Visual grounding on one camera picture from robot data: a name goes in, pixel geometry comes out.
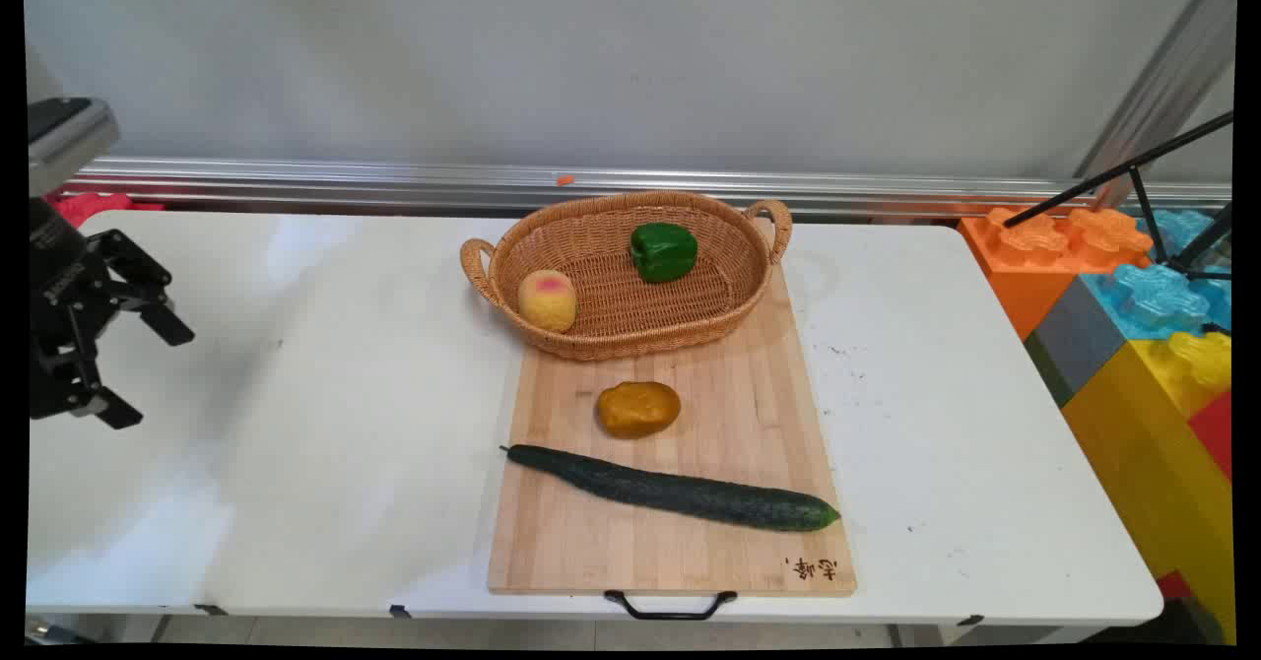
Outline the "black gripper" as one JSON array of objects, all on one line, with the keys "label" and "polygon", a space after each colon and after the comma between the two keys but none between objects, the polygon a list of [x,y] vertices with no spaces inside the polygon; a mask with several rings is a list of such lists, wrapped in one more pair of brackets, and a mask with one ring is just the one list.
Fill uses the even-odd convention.
[{"label": "black gripper", "polygon": [[[87,275],[84,300],[81,278]],[[84,239],[40,197],[29,199],[29,416],[96,416],[112,429],[136,427],[142,414],[100,377],[103,305],[137,314],[171,347],[190,343],[192,328],[166,297],[171,273],[121,230]]]}]

